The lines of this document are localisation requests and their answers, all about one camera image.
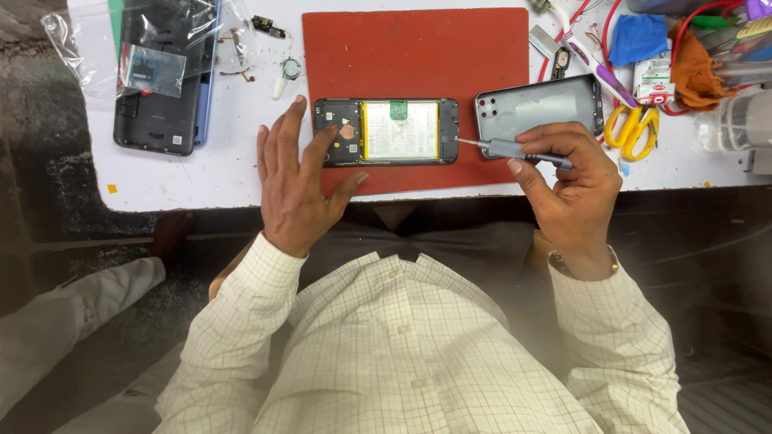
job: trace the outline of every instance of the sleeve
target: sleeve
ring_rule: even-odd
[[[90,274],[0,318],[0,419],[75,346],[166,277],[158,258]]]
[[[271,335],[290,314],[305,259],[258,235],[217,297],[193,320],[180,368],[158,398],[155,432],[249,432],[266,392]]]
[[[560,327],[574,366],[566,387],[603,432],[689,432],[670,328],[621,268],[581,282],[550,265]]]

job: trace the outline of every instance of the phone battery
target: phone battery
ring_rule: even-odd
[[[367,101],[361,109],[364,160],[439,158],[438,101]]]

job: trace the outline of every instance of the workbench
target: workbench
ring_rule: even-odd
[[[579,1],[561,0],[569,15],[579,7]],[[95,0],[69,0],[69,6],[93,4]],[[283,98],[272,98],[273,84],[280,74],[279,63],[287,56],[303,62],[303,31],[301,14],[322,11],[374,11],[417,8],[488,8],[523,7],[530,12],[529,27],[540,25],[552,36],[560,31],[555,16],[533,13],[526,0],[296,0],[294,2],[258,2],[245,0],[250,15],[271,18],[275,25],[287,30],[287,38],[276,39],[258,33],[262,54],[257,68],[250,70],[256,81],[247,83],[241,76],[215,76],[209,118],[208,140],[189,157],[175,157],[136,151],[113,143],[114,102],[86,97],[86,115],[92,140],[92,154],[102,200],[108,208],[120,212],[148,212],[171,209],[213,209],[260,206],[261,189],[256,164],[256,136],[260,124],[271,125],[290,105],[295,95],[308,95],[305,75],[290,82]],[[585,32],[594,32],[597,23],[602,31],[611,0],[592,2],[574,25],[574,33],[584,44],[596,49],[597,44]],[[616,15],[630,13],[622,2]],[[470,37],[484,39],[484,23],[470,23]],[[538,80],[543,56],[530,47],[530,82]],[[631,84],[631,69],[616,68],[620,81]],[[579,61],[571,62],[567,75],[587,71]],[[609,96],[604,97],[606,117],[613,107]],[[667,188],[705,188],[707,186],[758,185],[770,182],[770,177],[749,172],[749,153],[709,153],[697,147],[692,130],[692,114],[669,117],[662,114],[659,148],[645,160],[630,163],[629,176],[624,177],[625,191]],[[303,122],[300,145],[312,137],[308,116]],[[617,162],[619,150],[607,150]],[[551,164],[539,164],[548,183],[555,182]],[[462,198],[483,195],[522,195],[517,183],[448,188],[383,195],[357,196],[355,201],[394,201],[402,199]]]

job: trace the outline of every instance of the yellow scissors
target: yellow scissors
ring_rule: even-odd
[[[635,109],[629,109],[630,115],[625,121],[625,125],[622,125],[621,131],[616,139],[612,135],[614,129],[614,122],[617,120],[619,114],[624,111],[627,106],[624,104],[614,110],[614,113],[606,120],[606,127],[603,129],[603,138],[606,140],[606,144],[610,147],[621,147],[622,157],[628,161],[638,161],[648,155],[652,151],[655,145],[657,145],[657,131],[659,131],[659,110],[657,107],[651,107],[649,104],[638,106]],[[635,144],[638,143],[638,139],[643,134],[644,128],[648,127],[648,140],[643,151],[638,155],[633,155],[632,150]]]

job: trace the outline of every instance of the red repair mat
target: red repair mat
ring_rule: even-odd
[[[309,107],[320,98],[453,98],[462,138],[477,138],[477,93],[528,84],[524,8],[307,13],[303,41]],[[326,168],[322,192],[359,170],[370,174],[360,195],[514,181],[505,158],[461,143],[452,164]]]

